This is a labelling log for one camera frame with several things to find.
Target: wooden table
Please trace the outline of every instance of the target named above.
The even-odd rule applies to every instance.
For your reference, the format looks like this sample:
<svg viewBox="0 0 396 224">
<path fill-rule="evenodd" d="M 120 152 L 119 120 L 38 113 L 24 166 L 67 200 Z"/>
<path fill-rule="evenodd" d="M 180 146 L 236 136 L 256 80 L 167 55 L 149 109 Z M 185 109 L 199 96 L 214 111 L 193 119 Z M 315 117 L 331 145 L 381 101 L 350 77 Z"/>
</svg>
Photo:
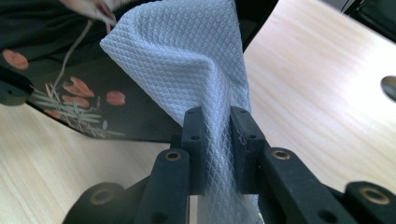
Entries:
<svg viewBox="0 0 396 224">
<path fill-rule="evenodd" d="M 367 180 L 396 192 L 396 104 L 380 87 L 396 46 L 316 0 L 282 0 L 245 55 L 272 146 L 336 189 Z M 168 147 L 93 140 L 27 105 L 0 114 L 1 223 L 60 223 L 85 189 L 131 186 Z"/>
</svg>

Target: person's hand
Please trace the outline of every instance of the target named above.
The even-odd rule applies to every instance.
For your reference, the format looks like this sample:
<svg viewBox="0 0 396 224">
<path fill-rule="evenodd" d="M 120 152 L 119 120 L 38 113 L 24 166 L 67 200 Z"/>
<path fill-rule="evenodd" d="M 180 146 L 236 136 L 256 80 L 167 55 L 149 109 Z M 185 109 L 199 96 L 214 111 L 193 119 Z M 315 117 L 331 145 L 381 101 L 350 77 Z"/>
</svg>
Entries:
<svg viewBox="0 0 396 224">
<path fill-rule="evenodd" d="M 121 0 L 59 0 L 66 7 L 89 18 L 115 26 L 113 10 L 122 5 Z"/>
</svg>

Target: white cloth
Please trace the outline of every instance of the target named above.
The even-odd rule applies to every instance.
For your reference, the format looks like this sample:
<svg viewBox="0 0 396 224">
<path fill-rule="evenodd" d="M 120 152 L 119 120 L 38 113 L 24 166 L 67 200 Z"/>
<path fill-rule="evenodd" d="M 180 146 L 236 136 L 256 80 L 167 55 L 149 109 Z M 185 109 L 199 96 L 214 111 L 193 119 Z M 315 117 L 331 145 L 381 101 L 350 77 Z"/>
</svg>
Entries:
<svg viewBox="0 0 396 224">
<path fill-rule="evenodd" d="M 179 124 L 188 109 L 202 107 L 208 154 L 199 223 L 258 223 L 233 177 L 230 106 L 250 111 L 234 2 L 144 4 L 125 13 L 101 47 Z"/>
</svg>

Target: round hole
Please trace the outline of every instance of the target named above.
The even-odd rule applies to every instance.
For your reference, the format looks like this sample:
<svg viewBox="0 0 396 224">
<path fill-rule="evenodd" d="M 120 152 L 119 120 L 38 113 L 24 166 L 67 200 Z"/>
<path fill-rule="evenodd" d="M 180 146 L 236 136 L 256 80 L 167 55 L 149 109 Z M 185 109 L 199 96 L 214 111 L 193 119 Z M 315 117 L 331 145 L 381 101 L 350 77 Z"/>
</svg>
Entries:
<svg viewBox="0 0 396 224">
<path fill-rule="evenodd" d="M 381 80 L 382 91 L 394 102 L 396 102 L 396 77 L 387 76 Z"/>
<path fill-rule="evenodd" d="M 110 202 L 114 198 L 112 189 L 99 189 L 91 196 L 91 203 L 94 205 L 102 205 Z"/>
<path fill-rule="evenodd" d="M 372 203 L 377 203 L 377 204 L 390 203 L 389 197 L 378 189 L 371 187 L 362 187 L 359 189 L 359 192 L 365 199 L 367 199 Z"/>
<path fill-rule="evenodd" d="M 168 219 L 168 216 L 165 213 L 154 213 L 151 217 L 152 223 L 155 224 L 163 224 Z"/>
<path fill-rule="evenodd" d="M 327 223 L 337 223 L 338 221 L 337 217 L 332 212 L 326 210 L 318 211 L 318 216 Z"/>
<path fill-rule="evenodd" d="M 277 159 L 279 159 L 279 160 L 288 160 L 288 159 L 290 159 L 290 154 L 289 153 L 287 153 L 287 152 L 285 152 L 285 151 L 282 151 L 282 150 L 276 150 L 276 151 L 274 151 L 273 153 L 272 153 L 272 155 L 275 157 L 275 158 L 277 158 Z"/>
<path fill-rule="evenodd" d="M 181 158 L 181 154 L 176 151 L 166 153 L 165 158 L 169 161 L 178 161 Z"/>
</svg>

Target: flower pattern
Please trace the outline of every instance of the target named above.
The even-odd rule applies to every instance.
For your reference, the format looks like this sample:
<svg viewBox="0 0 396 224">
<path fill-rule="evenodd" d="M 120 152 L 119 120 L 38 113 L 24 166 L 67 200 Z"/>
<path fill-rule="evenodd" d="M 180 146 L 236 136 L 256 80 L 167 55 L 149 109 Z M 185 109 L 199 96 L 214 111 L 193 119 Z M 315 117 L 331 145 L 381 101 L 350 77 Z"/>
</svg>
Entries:
<svg viewBox="0 0 396 224">
<path fill-rule="evenodd" d="M 78 77 L 70 77 L 70 80 L 73 84 L 63 84 L 63 87 L 73 95 L 63 94 L 61 100 L 57 88 L 47 83 L 47 94 L 39 90 L 35 90 L 32 94 L 36 98 L 35 103 L 46 107 L 44 112 L 52 118 L 61 120 L 82 133 L 100 138 L 124 136 L 123 133 L 107 129 L 107 120 L 101 115 L 104 112 L 101 108 L 102 98 L 97 96 L 96 99 L 91 100 L 96 102 L 95 106 L 91 106 L 93 91 Z M 120 91 L 109 91 L 106 97 L 106 101 L 111 105 L 125 105 L 125 95 Z"/>
<path fill-rule="evenodd" d="M 88 100 L 81 98 L 79 96 L 73 97 L 73 96 L 63 95 L 62 99 L 65 102 L 70 102 L 70 103 L 76 102 L 79 106 L 84 107 L 84 108 L 90 107 L 90 103 L 88 102 Z"/>
<path fill-rule="evenodd" d="M 125 105 L 125 95 L 120 91 L 110 91 L 106 101 L 111 105 Z"/>
<path fill-rule="evenodd" d="M 27 59 L 17 51 L 3 49 L 3 57 L 9 65 L 16 69 L 25 70 L 29 67 Z"/>
<path fill-rule="evenodd" d="M 93 91 L 91 91 L 88 86 L 81 79 L 77 77 L 70 77 L 73 85 L 64 84 L 64 89 L 68 92 L 81 97 L 93 97 Z"/>
</svg>

